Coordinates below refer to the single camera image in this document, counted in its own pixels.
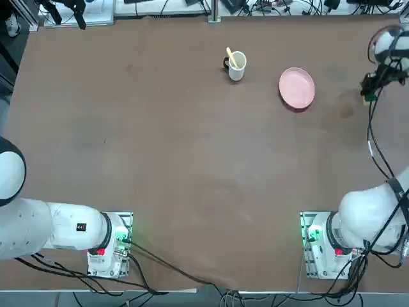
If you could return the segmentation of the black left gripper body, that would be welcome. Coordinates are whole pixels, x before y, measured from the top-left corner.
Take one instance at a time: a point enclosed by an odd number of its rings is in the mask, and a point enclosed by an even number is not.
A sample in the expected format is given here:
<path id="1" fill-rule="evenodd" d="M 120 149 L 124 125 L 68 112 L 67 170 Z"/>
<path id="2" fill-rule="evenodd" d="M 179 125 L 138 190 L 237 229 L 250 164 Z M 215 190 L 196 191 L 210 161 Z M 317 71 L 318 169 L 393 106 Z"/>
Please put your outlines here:
<path id="1" fill-rule="evenodd" d="M 84 0 L 37 0 L 38 4 L 47 6 L 48 4 L 61 3 L 64 6 L 85 6 Z"/>

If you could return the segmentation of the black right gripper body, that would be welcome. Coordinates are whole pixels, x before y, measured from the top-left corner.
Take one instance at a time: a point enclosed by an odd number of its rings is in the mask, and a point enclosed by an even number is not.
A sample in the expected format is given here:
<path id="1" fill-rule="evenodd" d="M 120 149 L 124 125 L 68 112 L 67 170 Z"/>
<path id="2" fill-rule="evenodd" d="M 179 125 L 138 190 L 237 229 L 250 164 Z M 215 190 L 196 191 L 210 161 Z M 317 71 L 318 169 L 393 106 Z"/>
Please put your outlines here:
<path id="1" fill-rule="evenodd" d="M 381 64 L 376 69 L 375 85 L 386 86 L 391 82 L 403 85 L 403 71 L 399 67 Z"/>

